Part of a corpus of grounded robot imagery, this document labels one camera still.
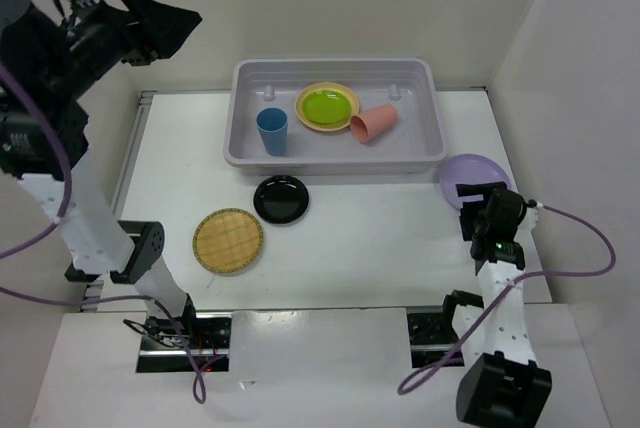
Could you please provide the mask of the black glossy plate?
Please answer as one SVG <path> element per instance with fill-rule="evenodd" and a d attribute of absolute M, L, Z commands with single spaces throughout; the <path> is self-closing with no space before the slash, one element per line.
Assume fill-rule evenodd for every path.
<path fill-rule="evenodd" d="M 310 204 L 308 189 L 289 175 L 271 176 L 262 181 L 253 195 L 256 213 L 274 225 L 288 225 L 301 218 Z"/>

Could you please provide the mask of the purple plastic plate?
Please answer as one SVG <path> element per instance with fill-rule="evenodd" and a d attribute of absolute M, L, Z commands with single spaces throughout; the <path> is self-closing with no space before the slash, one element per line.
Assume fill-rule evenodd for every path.
<path fill-rule="evenodd" d="M 495 161 L 478 154 L 462 154 L 447 160 L 439 169 L 439 186 L 445 200 L 456 210 L 464 201 L 479 201 L 481 196 L 460 198 L 458 184 L 478 185 L 504 182 L 508 189 L 513 187 L 510 177 Z"/>

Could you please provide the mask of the green plastic plate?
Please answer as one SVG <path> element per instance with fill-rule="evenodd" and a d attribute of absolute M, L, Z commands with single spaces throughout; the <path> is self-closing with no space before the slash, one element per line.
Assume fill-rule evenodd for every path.
<path fill-rule="evenodd" d="M 321 89 L 309 93 L 302 101 L 302 112 L 316 124 L 342 122 L 351 114 L 351 104 L 339 91 Z"/>

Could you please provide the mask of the woven bamboo plate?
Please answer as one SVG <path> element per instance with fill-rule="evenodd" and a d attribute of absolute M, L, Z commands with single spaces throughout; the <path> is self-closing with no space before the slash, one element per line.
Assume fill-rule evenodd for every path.
<path fill-rule="evenodd" d="M 264 233 L 251 213 L 238 208 L 218 210 L 197 226 L 192 250 L 198 263 L 218 275 L 232 275 L 260 255 Z"/>

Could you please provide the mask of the blue plastic cup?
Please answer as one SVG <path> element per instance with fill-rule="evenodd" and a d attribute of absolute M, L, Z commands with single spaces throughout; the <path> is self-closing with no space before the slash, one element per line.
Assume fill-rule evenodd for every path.
<path fill-rule="evenodd" d="M 287 114 L 275 107 L 262 110 L 256 125 L 266 152 L 271 156 L 284 156 L 287 150 Z"/>

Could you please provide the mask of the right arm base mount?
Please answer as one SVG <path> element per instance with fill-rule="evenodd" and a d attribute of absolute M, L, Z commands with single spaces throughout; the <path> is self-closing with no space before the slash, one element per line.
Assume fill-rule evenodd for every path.
<path fill-rule="evenodd" d="M 408 310 L 406 319 L 413 368 L 439 361 L 458 341 L 441 310 Z"/>

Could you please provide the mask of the pink plastic cup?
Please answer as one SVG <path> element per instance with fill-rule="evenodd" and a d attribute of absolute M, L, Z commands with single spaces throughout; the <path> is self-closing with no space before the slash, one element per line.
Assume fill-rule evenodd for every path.
<path fill-rule="evenodd" d="M 394 105 L 381 105 L 352 116 L 350 131 L 358 142 L 366 144 L 393 127 L 397 119 L 398 110 Z"/>

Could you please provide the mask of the orange plastic plate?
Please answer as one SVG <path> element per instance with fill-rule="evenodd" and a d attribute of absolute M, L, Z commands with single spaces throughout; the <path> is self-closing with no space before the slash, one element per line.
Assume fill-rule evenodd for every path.
<path fill-rule="evenodd" d="M 309 121 L 304 113 L 302 112 L 302 101 L 303 99 L 311 92 L 321 89 L 335 90 L 341 92 L 343 95 L 347 97 L 351 104 L 351 114 L 349 117 L 342 122 L 338 122 L 335 124 L 316 124 Z M 352 116 L 358 114 L 360 112 L 360 102 L 355 93 L 349 89 L 348 87 L 333 83 L 333 82 L 321 82 L 309 85 L 304 88 L 298 95 L 295 102 L 295 113 L 302 124 L 304 124 L 307 128 L 320 132 L 320 133 L 333 133 L 338 132 L 340 130 L 346 129 L 350 125 L 350 119 Z"/>

